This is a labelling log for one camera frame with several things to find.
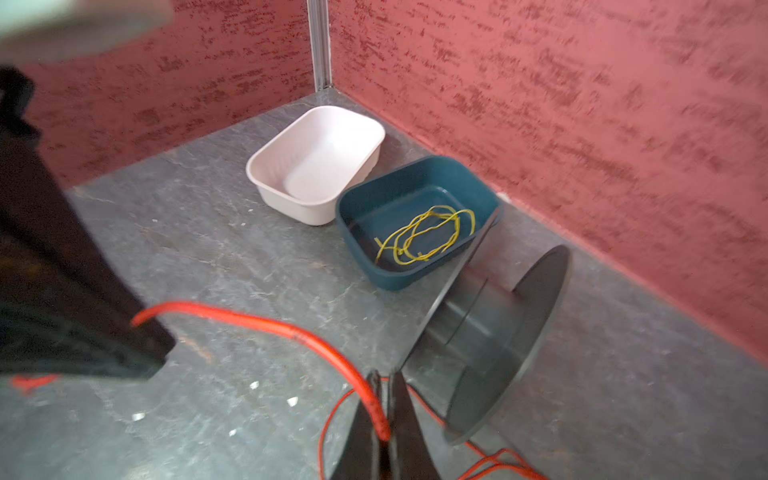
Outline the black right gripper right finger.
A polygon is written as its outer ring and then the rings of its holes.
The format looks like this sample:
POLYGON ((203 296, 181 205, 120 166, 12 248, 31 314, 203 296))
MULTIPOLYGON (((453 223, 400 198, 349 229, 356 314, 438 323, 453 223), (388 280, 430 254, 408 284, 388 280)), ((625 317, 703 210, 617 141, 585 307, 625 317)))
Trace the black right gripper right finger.
POLYGON ((401 372, 389 376, 387 403, 391 430, 387 447, 390 478, 439 480, 401 372))

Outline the black cable spool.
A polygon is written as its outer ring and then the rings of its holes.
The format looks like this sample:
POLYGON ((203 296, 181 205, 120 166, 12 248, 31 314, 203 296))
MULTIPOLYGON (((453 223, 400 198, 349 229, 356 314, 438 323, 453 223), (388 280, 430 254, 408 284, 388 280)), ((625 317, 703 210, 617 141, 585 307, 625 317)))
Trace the black cable spool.
POLYGON ((473 234, 398 365, 417 352, 423 336, 442 345, 463 369, 444 417, 445 440, 469 440, 496 413, 508 390, 532 367, 557 316, 572 270, 572 253, 557 245, 541 256, 511 290, 472 266, 499 222, 496 208, 473 234))

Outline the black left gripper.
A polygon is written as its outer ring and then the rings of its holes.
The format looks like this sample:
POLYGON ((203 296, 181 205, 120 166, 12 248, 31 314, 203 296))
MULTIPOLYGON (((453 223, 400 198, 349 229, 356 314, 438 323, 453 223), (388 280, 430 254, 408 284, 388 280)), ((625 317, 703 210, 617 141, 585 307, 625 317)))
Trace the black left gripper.
POLYGON ((1 372, 149 378, 175 341, 111 269, 38 155, 35 84, 1 69, 1 372))

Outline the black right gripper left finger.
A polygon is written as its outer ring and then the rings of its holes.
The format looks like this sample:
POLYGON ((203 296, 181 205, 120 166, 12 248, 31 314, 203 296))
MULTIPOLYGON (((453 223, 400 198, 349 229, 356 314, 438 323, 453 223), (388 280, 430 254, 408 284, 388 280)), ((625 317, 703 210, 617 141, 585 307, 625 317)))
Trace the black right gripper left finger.
POLYGON ((330 479, 377 480, 383 472, 384 444, 363 401, 358 402, 344 448, 330 479))

